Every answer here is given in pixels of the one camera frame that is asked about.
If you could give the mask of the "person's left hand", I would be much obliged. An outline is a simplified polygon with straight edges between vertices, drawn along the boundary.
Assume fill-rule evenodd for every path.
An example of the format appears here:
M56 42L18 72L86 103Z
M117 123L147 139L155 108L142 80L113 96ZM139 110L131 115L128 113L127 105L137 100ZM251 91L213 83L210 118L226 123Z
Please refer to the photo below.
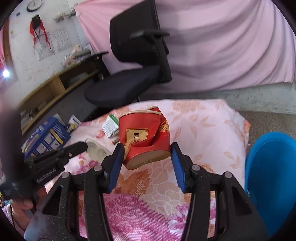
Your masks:
M38 202L33 204L33 201L29 198L26 199L11 199L10 203L10 216L14 227L20 228L25 231L29 225L30 217L25 213L25 211L31 211L34 207L36 209L42 204L47 192L45 187L42 187L37 191Z

